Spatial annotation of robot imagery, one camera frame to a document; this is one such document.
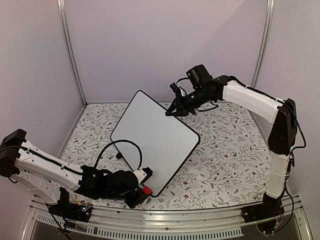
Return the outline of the red whiteboard eraser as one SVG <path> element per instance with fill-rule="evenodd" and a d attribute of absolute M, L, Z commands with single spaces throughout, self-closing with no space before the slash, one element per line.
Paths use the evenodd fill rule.
<path fill-rule="evenodd" d="M 150 196 L 153 194 L 153 191 L 148 187 L 148 186 L 144 186 L 142 189 L 143 193 L 147 196 Z"/>

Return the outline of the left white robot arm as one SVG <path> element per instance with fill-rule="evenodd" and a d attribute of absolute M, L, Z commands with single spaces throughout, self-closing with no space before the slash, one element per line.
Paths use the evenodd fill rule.
<path fill-rule="evenodd" d="M 72 164 L 40 150 L 26 140 L 26 134 L 17 129 L 3 138 L 0 175 L 34 191 L 63 217 L 70 217 L 75 211 L 66 200 L 69 192 L 93 200 L 122 199 L 131 209 L 153 193 L 144 185 L 153 174 L 149 167 L 111 172 L 96 165 Z"/>

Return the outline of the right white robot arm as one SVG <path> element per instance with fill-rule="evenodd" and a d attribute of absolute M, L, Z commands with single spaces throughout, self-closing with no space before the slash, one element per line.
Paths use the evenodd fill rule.
<path fill-rule="evenodd" d="M 227 102 L 245 108 L 271 125 L 267 147 L 271 168 L 265 195 L 278 199 L 284 192 L 293 165 L 293 151 L 298 132 L 296 103 L 271 96 L 248 86 L 232 75 L 212 77 L 203 64 L 186 72 L 193 91 L 184 94 L 177 82 L 170 84 L 175 97 L 166 110 L 166 116 L 186 117 L 195 115 L 202 105 L 209 102 Z"/>

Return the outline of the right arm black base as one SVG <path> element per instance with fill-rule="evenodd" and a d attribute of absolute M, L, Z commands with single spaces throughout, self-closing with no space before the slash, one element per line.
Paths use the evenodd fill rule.
<path fill-rule="evenodd" d="M 270 197 L 264 193 L 262 203 L 243 207 L 240 215 L 245 223 L 262 221 L 257 224 L 257 229 L 262 234 L 274 234 L 282 223 L 285 213 L 282 205 L 283 196 L 284 192 L 278 198 Z"/>

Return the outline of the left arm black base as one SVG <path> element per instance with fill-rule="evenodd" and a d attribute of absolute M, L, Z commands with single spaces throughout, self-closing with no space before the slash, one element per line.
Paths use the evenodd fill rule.
<path fill-rule="evenodd" d="M 88 223 L 92 214 L 92 205 L 83 200 L 78 203 L 70 202 L 70 194 L 63 187 L 59 188 L 59 192 L 57 203 L 48 206 L 49 213 L 63 219 Z"/>

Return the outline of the white whiteboard black frame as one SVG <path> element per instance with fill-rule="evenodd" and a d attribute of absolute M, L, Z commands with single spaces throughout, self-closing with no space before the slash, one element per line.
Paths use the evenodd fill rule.
<path fill-rule="evenodd" d="M 110 134 L 129 168 L 149 167 L 144 183 L 158 197 L 200 143 L 200 135 L 138 90 Z"/>

